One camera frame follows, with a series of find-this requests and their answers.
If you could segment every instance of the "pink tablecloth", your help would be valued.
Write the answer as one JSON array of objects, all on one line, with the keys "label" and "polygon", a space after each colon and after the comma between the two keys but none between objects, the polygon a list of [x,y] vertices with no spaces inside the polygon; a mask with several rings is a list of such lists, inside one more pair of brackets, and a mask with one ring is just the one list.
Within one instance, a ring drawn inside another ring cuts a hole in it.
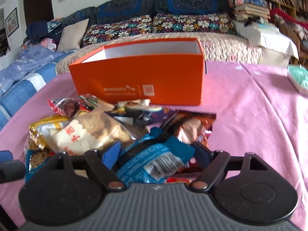
[{"label": "pink tablecloth", "polygon": [[[47,98],[75,96],[70,74],[54,78],[3,128],[0,150],[22,160],[28,125],[52,113]],[[212,150],[234,156],[255,152],[286,178],[299,198],[291,221],[308,230],[308,99],[296,92],[285,69],[209,61],[203,104],[185,108],[217,113]],[[23,183],[0,185],[0,204],[17,226],[24,222],[17,203]]]}]

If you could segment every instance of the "door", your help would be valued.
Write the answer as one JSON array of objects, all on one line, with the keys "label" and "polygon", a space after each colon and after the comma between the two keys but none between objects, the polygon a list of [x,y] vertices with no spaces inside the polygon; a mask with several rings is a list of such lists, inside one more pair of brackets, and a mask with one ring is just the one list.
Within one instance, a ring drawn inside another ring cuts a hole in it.
[{"label": "door", "polygon": [[51,0],[23,0],[26,25],[36,21],[50,21],[54,18]]}]

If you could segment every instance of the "framed picture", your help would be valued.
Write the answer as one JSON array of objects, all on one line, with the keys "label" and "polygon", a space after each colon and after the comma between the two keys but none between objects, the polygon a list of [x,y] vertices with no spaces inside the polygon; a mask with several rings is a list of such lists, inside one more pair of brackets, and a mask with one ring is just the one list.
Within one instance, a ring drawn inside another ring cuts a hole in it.
[{"label": "framed picture", "polygon": [[7,30],[7,37],[14,33],[19,28],[17,8],[15,8],[9,16],[5,19],[5,29]]}]

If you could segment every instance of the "orange box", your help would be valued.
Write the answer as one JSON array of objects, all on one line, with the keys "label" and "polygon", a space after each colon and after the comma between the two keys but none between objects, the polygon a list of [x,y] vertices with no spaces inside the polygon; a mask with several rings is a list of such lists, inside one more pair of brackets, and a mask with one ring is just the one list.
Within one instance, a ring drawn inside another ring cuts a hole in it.
[{"label": "orange box", "polygon": [[200,105],[206,63],[196,38],[103,46],[69,66],[78,93],[107,102]]}]

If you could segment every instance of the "screw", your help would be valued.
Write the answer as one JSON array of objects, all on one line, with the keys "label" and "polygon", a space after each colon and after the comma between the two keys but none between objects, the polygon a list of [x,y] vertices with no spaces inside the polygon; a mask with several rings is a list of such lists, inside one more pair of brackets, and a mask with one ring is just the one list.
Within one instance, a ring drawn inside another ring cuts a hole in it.
[{"label": "screw", "polygon": [[110,189],[114,189],[114,190],[120,190],[124,187],[122,182],[119,181],[112,181],[111,183],[108,184],[108,187]]},{"label": "screw", "polygon": [[208,187],[204,181],[195,181],[192,186],[194,189],[206,189]]}]

